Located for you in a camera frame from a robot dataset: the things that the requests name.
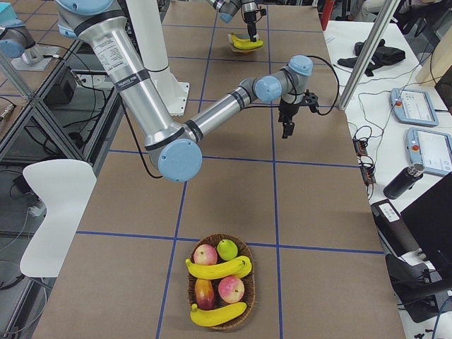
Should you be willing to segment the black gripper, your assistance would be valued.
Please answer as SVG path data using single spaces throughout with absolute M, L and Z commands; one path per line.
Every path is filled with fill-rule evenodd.
M 282 123 L 282 138 L 289 138 L 293 135 L 295 123 L 292 118 L 298 113 L 303 94 L 303 92 L 291 92 L 280 98 L 278 121 Z
M 256 34 L 256 22 L 258 11 L 245 11 L 243 12 L 243 19 L 246 23 L 249 34 Z

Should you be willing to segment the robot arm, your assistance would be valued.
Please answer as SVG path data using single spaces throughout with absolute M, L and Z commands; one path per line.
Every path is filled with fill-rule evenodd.
M 312 60 L 293 56 L 278 72 L 247 78 L 193 119 L 174 121 L 125 31 L 126 16 L 116 1 L 58 1 L 59 19 L 88 43 L 145 136 L 145 149 L 160 174 L 174 182 L 192 179 L 203 156 L 198 142 L 254 100 L 279 99 L 298 108 L 312 73 Z
M 220 15 L 223 22 L 229 23 L 234 16 L 240 12 L 242 20 L 246 23 L 249 37 L 252 41 L 256 39 L 257 29 L 256 23 L 258 22 L 257 15 L 266 15 L 266 9 L 261 8 L 255 1 L 252 0 L 207 0 Z

